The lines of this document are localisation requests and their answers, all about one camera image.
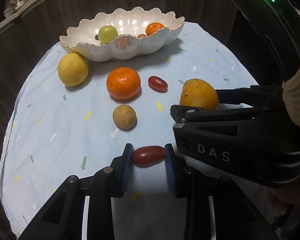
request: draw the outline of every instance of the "mandarin orange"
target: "mandarin orange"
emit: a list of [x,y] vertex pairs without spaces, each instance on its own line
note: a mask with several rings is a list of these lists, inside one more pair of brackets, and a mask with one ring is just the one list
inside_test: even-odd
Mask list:
[[128,67],[117,68],[108,75],[107,90],[111,96],[119,100],[130,99],[140,90],[139,74]]
[[147,36],[150,36],[162,28],[164,28],[164,26],[161,23],[150,23],[146,28],[146,34]]

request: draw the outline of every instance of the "fruit bowl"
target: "fruit bowl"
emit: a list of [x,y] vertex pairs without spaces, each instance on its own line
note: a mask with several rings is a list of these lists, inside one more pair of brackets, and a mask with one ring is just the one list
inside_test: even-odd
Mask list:
[[[162,23],[165,28],[148,37],[137,38],[139,34],[145,34],[152,22]],[[98,13],[93,20],[81,20],[78,27],[69,27],[67,36],[60,36],[60,41],[66,52],[79,53],[92,61],[126,60],[154,53],[168,45],[178,37],[184,22],[184,17],[176,19],[174,12],[164,14],[159,8],[150,11],[141,7],[131,11],[116,9],[111,14]],[[95,38],[105,25],[112,25],[119,34],[106,45]]]

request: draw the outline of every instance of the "person's hand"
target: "person's hand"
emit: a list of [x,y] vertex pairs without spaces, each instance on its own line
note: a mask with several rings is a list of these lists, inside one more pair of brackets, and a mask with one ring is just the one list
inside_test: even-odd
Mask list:
[[282,216],[288,204],[300,205],[300,178],[288,187],[267,188],[266,199],[269,210],[276,216]]

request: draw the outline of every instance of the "scalloped bowl rim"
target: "scalloped bowl rim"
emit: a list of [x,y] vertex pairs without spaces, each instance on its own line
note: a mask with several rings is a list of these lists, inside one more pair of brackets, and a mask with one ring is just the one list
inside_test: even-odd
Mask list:
[[[140,7],[140,6],[137,6],[137,7],[135,7],[135,8],[141,8],[143,11],[146,11],[146,10],[144,10],[144,9],[143,9],[142,7]],[[182,21],[181,21],[181,23],[178,25],[178,27],[175,28],[175,29],[173,29],[173,30],[170,30],[168,27],[164,27],[164,28],[162,28],[162,29],[160,29],[160,30],[157,30],[156,32],[152,33],[150,36],[142,37],[142,38],[138,38],[138,37],[132,36],[132,35],[130,35],[130,34],[120,34],[119,36],[117,36],[117,37],[115,37],[113,40],[111,40],[110,42],[113,42],[113,41],[117,40],[117,39],[120,38],[120,37],[131,37],[132,39],[135,38],[135,39],[140,39],[140,40],[152,38],[154,35],[157,35],[159,32],[161,32],[161,31],[164,30],[164,29],[169,29],[171,32],[173,32],[173,31],[179,29],[179,28],[180,28],[182,25],[184,25],[184,23],[185,23],[185,18],[184,18],[183,16],[181,16],[181,17],[179,17],[179,18],[176,18],[176,14],[175,14],[174,11],[170,11],[170,12],[167,12],[167,13],[162,13],[161,10],[160,10],[159,8],[157,8],[157,7],[152,8],[151,10],[154,10],[154,9],[158,9],[159,12],[160,12],[161,14],[168,14],[168,13],[172,12],[175,19],[180,19],[180,18],[181,18]],[[132,11],[132,10],[126,11],[126,10],[124,10],[124,9],[117,8],[116,10],[113,11],[113,13],[115,13],[117,10],[123,10],[123,11],[125,11],[125,12],[131,12],[131,11]],[[85,21],[93,21],[93,20],[95,20],[95,19],[97,18],[97,16],[98,16],[100,13],[103,13],[103,12],[97,13],[97,15],[96,15],[93,19],[91,19],[91,20],[89,20],[89,19],[82,19],[82,20],[79,22],[79,26],[77,26],[77,27],[68,27],[68,28],[67,28],[67,36],[69,36],[69,33],[68,33],[68,29],[69,29],[69,28],[77,29],[77,28],[80,27],[80,24],[81,24],[82,21],[84,21],[84,20],[85,20]],[[89,45],[89,46],[93,46],[93,47],[108,46],[108,45],[110,44],[110,42],[109,42],[108,44],[94,45],[94,44],[91,44],[91,43],[79,42],[79,43],[76,44],[76,46],[70,47],[70,46],[68,46],[68,45],[61,39],[62,36],[64,36],[64,35],[59,36],[59,39],[60,39],[62,45],[65,46],[65,47],[68,47],[68,48],[70,48],[70,49],[75,49],[75,47],[76,47],[77,45],[79,45],[79,44]]]

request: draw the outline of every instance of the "table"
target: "table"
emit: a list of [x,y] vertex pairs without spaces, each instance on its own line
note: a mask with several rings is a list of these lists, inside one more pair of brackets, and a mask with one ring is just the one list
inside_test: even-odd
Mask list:
[[[65,54],[57,43],[35,66],[7,127],[0,196],[17,236],[67,176],[93,175],[121,155],[126,143],[135,149],[166,143],[176,148],[170,106],[179,103],[186,80],[201,78],[215,89],[257,84],[232,52],[194,23],[185,23],[173,43],[153,54],[126,61],[88,62],[89,75],[78,87],[65,87],[58,78],[58,63]],[[141,77],[141,92],[130,100],[115,100],[106,90],[109,72],[120,66],[135,69]],[[168,83],[167,93],[149,88],[147,79],[152,75]],[[112,120],[112,111],[121,104],[132,106],[137,113],[132,130],[120,130]],[[205,175],[226,174],[185,159]],[[231,177],[270,219],[265,187]],[[185,210],[186,200],[175,199],[169,192],[164,162],[147,168],[134,166],[125,197],[113,199],[116,239],[182,239]],[[82,239],[86,239],[86,219],[85,209]]]

